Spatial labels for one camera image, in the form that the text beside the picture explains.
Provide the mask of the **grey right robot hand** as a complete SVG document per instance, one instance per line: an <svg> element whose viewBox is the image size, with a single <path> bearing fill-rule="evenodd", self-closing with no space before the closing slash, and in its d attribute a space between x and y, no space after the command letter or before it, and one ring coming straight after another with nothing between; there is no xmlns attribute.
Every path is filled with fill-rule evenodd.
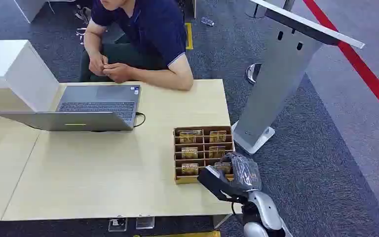
<svg viewBox="0 0 379 237"><path fill-rule="evenodd" d="M221 162L230 162L233 171L233 180L230 185L243 191L261 191L262 180L258 164L251 158L237 152L226 153Z"/></svg>

